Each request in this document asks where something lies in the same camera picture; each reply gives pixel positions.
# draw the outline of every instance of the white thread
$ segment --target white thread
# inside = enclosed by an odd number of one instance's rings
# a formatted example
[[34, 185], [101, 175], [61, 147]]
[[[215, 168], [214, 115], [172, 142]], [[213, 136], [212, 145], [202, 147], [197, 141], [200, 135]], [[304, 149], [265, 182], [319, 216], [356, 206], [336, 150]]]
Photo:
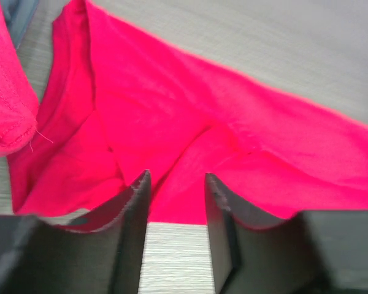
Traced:
[[38, 132], [38, 130], [36, 130], [36, 132], [37, 132], [38, 134], [40, 134], [40, 135], [41, 135], [41, 137], [45, 138], [46, 140], [48, 140], [50, 143], [52, 143], [52, 144], [53, 144], [53, 141], [52, 141], [51, 139], [48, 139], [47, 137], [45, 137], [44, 135], [42, 135], [40, 132]]

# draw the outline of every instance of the wood grain surface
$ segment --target wood grain surface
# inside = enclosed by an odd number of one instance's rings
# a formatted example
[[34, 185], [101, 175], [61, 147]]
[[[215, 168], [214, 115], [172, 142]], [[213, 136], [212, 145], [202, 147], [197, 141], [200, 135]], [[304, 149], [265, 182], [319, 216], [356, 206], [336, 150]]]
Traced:
[[[51, 23], [66, 2], [41, 0], [18, 51], [40, 98], [52, 63]], [[186, 50], [368, 124], [368, 0], [95, 3]], [[4, 158], [0, 213], [11, 213]], [[213, 293], [207, 242], [202, 226], [150, 224], [140, 293]]]

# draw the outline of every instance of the gray floor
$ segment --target gray floor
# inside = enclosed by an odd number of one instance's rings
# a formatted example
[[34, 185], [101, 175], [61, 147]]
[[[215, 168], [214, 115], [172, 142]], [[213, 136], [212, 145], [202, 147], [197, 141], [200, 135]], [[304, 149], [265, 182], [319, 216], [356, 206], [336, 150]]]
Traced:
[[[66, 1], [41, 0], [18, 54], [42, 97], [50, 23]], [[368, 123], [368, 0], [95, 0], [184, 49]], [[0, 159], [0, 213], [11, 213]], [[141, 293], [213, 293], [204, 227], [151, 224]]]

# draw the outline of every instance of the red cloth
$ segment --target red cloth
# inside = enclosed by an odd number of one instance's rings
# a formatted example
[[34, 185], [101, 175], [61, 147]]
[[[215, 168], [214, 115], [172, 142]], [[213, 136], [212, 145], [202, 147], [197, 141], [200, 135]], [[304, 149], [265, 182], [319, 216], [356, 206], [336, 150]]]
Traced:
[[13, 209], [93, 209], [151, 171], [149, 221], [205, 224], [204, 176], [279, 217], [368, 209], [368, 126], [185, 53], [84, 0], [53, 24], [34, 152]]
[[31, 140], [37, 110], [38, 98], [23, 72], [0, 5], [0, 156]]

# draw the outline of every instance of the red fabric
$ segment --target red fabric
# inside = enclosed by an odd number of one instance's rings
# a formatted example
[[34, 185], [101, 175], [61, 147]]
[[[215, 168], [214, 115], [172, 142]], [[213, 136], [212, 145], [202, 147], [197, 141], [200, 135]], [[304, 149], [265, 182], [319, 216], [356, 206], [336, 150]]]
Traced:
[[174, 48], [84, 0], [53, 24], [33, 149], [9, 156], [13, 209], [93, 209], [143, 170], [149, 221], [205, 224], [213, 172], [266, 211], [368, 209], [368, 126]]
[[0, 156], [30, 141], [37, 109], [38, 98], [22, 70], [0, 5]]

